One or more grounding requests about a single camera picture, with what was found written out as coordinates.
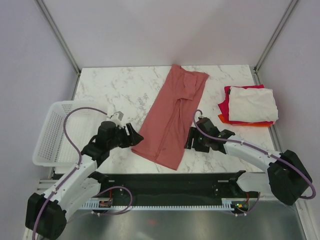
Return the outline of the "pink t shirt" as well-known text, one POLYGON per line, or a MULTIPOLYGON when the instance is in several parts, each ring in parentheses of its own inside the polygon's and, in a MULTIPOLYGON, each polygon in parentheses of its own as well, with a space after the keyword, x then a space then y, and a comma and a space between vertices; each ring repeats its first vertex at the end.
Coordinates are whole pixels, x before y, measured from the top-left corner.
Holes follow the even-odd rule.
POLYGON ((172 65, 138 132, 144 139, 131 151, 151 162, 177 170, 208 78, 207 73, 187 71, 180 65, 172 65))

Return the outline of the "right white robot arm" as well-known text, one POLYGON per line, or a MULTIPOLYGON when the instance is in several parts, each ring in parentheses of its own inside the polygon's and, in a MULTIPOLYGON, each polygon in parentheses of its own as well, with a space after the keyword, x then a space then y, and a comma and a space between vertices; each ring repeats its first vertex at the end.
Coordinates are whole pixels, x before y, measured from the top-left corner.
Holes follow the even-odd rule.
POLYGON ((185 148, 203 153, 218 151, 259 168, 260 173, 239 171, 236 174, 229 184, 229 191, 235 197, 245 192, 260 192, 291 206, 298 199, 308 200, 316 195, 312 178, 295 152, 268 150, 230 130, 219 130, 207 117, 200 117, 189 129, 185 148))

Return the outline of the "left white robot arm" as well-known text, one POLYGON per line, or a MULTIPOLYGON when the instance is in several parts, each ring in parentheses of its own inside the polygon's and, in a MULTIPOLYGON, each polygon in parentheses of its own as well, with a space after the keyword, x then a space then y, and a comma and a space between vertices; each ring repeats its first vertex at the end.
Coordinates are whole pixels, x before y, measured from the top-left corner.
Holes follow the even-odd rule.
POLYGON ((33 193, 26 208, 25 227, 37 235, 56 240, 65 229, 68 220, 78 208, 93 196, 104 197, 110 191, 104 175, 98 167, 115 148, 136 146, 143 140, 130 123, 121 126, 117 121, 104 121, 94 135, 78 151, 79 160, 44 193, 33 193))

